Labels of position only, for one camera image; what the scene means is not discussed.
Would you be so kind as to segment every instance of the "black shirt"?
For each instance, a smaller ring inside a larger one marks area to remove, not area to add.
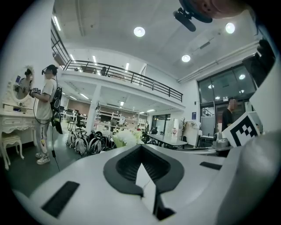
[[[233,123],[232,113],[231,113],[231,111],[226,109],[223,112],[223,125],[222,125],[221,131],[224,131],[227,128],[227,125],[230,123]]]

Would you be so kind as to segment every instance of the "white stool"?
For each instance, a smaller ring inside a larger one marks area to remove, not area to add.
[[[19,144],[19,154],[21,156],[22,159],[24,159],[23,155],[22,155],[22,142],[20,137],[16,134],[16,133],[10,133],[10,134],[6,134],[3,133],[2,134],[2,143],[3,143],[3,158],[5,157],[7,160],[4,159],[5,162],[5,168],[6,170],[9,170],[9,166],[11,165],[9,156],[7,154],[7,150],[6,150],[6,146],[12,145],[14,143],[18,143]]]

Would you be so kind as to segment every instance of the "white pants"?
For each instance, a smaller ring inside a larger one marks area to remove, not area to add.
[[[47,131],[49,128],[49,120],[38,120],[36,124],[36,141],[37,141],[37,152],[41,154],[43,158],[47,158]]]

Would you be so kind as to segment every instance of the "ceiling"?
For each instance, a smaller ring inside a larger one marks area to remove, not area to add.
[[[176,79],[256,39],[255,25],[248,12],[213,20],[211,24],[192,19],[197,30],[190,32],[173,17],[173,11],[179,7],[179,0],[56,0],[54,14],[69,51],[87,49],[90,53],[86,51],[85,58],[95,54],[106,64],[118,58],[107,62],[110,54],[119,53],[148,63]],[[231,35],[225,31],[228,22],[236,27]],[[145,29],[141,38],[133,33],[137,26]],[[201,49],[207,42],[210,44]],[[108,56],[100,57],[97,50],[108,52]],[[185,54],[191,56],[188,63],[181,61]],[[116,63],[125,65],[126,60]]]
[[[67,97],[72,96],[80,102],[86,102],[89,104],[91,103],[90,101],[96,88],[96,86],[92,84],[70,81],[61,81],[60,86],[62,87],[63,92]],[[79,93],[84,94],[89,99],[87,100]],[[155,109],[156,112],[173,110],[173,108],[169,105],[156,102],[151,99],[141,97],[139,95],[126,93],[124,91],[119,91],[108,87],[102,87],[99,101],[102,105],[113,107],[120,107],[120,102],[123,101],[123,109],[133,110],[135,112],[146,112],[150,109]]]

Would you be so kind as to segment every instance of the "white sneakers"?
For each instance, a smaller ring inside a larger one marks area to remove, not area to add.
[[[36,153],[36,154],[35,154],[35,157],[36,157],[37,159],[39,159],[39,160],[37,160],[37,164],[38,164],[38,165],[43,165],[43,164],[45,164],[45,163],[50,162],[50,157],[43,158],[43,157],[41,156],[41,153]]]

